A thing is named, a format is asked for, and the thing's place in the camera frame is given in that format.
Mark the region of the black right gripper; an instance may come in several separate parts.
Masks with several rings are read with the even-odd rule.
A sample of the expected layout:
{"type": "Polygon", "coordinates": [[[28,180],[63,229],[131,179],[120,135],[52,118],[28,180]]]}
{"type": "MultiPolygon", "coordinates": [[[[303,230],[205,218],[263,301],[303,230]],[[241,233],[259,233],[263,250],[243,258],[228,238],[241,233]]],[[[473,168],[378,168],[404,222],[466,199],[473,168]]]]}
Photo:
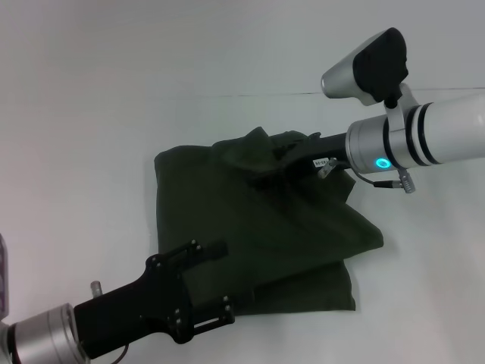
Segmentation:
{"type": "Polygon", "coordinates": [[[248,183],[255,188],[270,188],[293,183],[309,175],[316,175],[321,167],[314,161],[322,158],[336,159],[336,169],[350,168],[346,154],[346,134],[321,137],[319,132],[298,136],[272,149],[277,165],[268,172],[258,172],[248,183]]]}

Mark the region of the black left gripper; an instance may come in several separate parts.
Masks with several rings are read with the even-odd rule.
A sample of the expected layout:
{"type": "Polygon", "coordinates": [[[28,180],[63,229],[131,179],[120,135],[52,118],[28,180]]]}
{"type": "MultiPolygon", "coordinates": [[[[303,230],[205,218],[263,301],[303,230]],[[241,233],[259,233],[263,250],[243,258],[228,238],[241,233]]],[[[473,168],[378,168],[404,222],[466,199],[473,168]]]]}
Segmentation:
{"type": "Polygon", "coordinates": [[[74,308],[77,334],[90,359],[154,333],[185,344],[198,334],[235,321],[233,298],[223,295],[195,306],[183,273],[228,255],[224,241],[202,246],[193,240],[165,254],[147,258],[134,282],[74,308]]]}

